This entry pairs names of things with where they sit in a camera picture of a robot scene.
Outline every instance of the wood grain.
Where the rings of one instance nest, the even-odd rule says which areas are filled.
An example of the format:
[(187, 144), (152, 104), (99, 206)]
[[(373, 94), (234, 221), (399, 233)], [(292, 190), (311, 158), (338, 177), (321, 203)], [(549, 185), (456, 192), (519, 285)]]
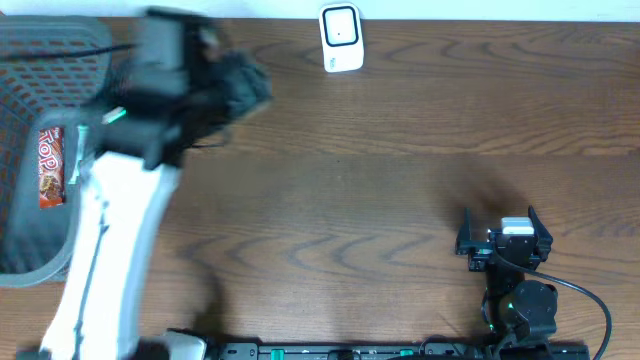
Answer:
[[(127, 40), (130, 20), (108, 23)], [(317, 22), (221, 25), (269, 69), (275, 101), (230, 146), (189, 152), (143, 333), (479, 335), (484, 280), (452, 253), (462, 208), (482, 230), (533, 204), (555, 237), (540, 270), (609, 305), (605, 358), (638, 358), (637, 25), (365, 21), (365, 66), (339, 75), (322, 68)], [(38, 342), (61, 291), (0, 290), (0, 357)], [(594, 354), (604, 317), (559, 291), (554, 340)]]

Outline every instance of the green led light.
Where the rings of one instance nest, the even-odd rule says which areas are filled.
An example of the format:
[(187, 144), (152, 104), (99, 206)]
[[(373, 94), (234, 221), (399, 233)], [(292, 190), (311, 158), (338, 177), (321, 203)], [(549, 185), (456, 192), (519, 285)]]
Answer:
[(271, 360), (284, 360), (284, 350), (271, 350)]

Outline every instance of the white device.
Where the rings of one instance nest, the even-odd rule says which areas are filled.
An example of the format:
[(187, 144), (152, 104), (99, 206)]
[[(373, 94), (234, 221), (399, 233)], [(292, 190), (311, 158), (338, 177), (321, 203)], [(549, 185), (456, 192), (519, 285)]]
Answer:
[(320, 34), (327, 72), (356, 70), (364, 63), (360, 13), (350, 3), (320, 9)]
[(502, 218), (502, 234), (504, 235), (533, 235), (533, 223), (528, 217)]

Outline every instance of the white plastic part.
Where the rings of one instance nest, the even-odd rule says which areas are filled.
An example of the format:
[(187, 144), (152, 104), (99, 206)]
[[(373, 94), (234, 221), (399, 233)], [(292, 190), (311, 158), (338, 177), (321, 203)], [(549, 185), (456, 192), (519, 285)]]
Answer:
[(528, 217), (502, 218), (502, 234), (504, 235), (533, 235), (533, 224)]
[(81, 165), (80, 224), (58, 312), (41, 350), (53, 360), (122, 359), (138, 344), (138, 306), (158, 225), (180, 170), (107, 152)]
[(87, 125), (78, 125), (78, 148), (76, 150), (76, 165), (73, 168), (73, 175), (69, 180), (70, 185), (75, 185), (80, 177), (80, 162), (84, 159), (84, 147), (87, 143), (87, 135), (89, 127)]
[(360, 13), (350, 3), (320, 9), (320, 34), (327, 72), (356, 70), (364, 63)]

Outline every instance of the gray basket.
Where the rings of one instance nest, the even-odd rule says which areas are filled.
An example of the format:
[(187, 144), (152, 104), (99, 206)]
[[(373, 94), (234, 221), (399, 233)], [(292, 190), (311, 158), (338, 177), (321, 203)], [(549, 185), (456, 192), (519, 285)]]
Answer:
[[(106, 26), (83, 17), (0, 16), (0, 55), (83, 51), (111, 46)], [(74, 107), (106, 78), (108, 54), (0, 63), (0, 287), (64, 280), (73, 250), (69, 185), (78, 142)], [(41, 129), (65, 128), (66, 203), (41, 210), (37, 144)]]

